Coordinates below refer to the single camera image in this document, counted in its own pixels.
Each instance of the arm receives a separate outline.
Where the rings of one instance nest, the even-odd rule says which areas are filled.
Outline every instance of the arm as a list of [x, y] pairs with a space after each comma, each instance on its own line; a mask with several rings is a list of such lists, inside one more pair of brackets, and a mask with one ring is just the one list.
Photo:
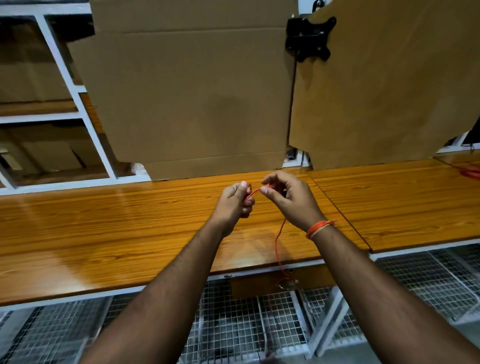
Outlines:
[[227, 187], [210, 219], [180, 254], [125, 308], [85, 353], [81, 364], [174, 364], [192, 327], [218, 246], [239, 218], [247, 183]]
[[[273, 189], [260, 191], [303, 231], [326, 220], [308, 185], [295, 176], [277, 171], [264, 183], [287, 189], [286, 198]], [[335, 227], [325, 227], [313, 241], [382, 363], [480, 363], [479, 349]]]

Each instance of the wristband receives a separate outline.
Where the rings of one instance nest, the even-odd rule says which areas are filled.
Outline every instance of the wristband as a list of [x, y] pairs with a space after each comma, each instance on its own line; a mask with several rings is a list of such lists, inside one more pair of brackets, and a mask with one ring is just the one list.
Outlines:
[[313, 224], [312, 227], [309, 228], [307, 231], [307, 235], [306, 235], [307, 239], [311, 240], [316, 233], [318, 233], [321, 229], [323, 229], [325, 226], [328, 226], [328, 225], [335, 226], [335, 221], [323, 220], [323, 221], [317, 222], [316, 224]]

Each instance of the right hand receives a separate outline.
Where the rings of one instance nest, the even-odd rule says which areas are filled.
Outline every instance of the right hand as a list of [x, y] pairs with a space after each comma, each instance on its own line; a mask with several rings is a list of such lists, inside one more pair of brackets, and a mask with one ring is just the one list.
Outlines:
[[[307, 232], [315, 223], [327, 220], [308, 184], [293, 174], [277, 170], [262, 181], [273, 188], [262, 187], [260, 192], [267, 196], [282, 212], [286, 219], [297, 228]], [[278, 191], [287, 190], [286, 197]]]

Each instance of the wooden tabletop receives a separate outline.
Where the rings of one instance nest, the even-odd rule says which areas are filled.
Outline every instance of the wooden tabletop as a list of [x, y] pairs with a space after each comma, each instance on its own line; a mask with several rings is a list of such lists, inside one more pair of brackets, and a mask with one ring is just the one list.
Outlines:
[[[444, 154], [459, 167], [480, 153]], [[480, 181], [435, 159], [312, 171], [374, 252], [480, 237]]]
[[[355, 230], [304, 169], [329, 219], [362, 249]], [[0, 304], [143, 285], [207, 220], [224, 187], [253, 188], [268, 172], [84, 188], [0, 198]], [[212, 273], [275, 265], [283, 216], [264, 196], [218, 250]], [[305, 234], [287, 223], [278, 241], [283, 262], [317, 259]]]

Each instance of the black mounting bracket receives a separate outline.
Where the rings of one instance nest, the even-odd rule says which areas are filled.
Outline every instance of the black mounting bracket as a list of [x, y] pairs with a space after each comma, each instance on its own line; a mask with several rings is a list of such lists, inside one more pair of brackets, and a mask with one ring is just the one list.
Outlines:
[[303, 62], [308, 57], [320, 57], [326, 61], [330, 57], [328, 34], [335, 24], [334, 16], [322, 24], [312, 24], [305, 18], [291, 18], [287, 22], [285, 48], [295, 52], [298, 62]]

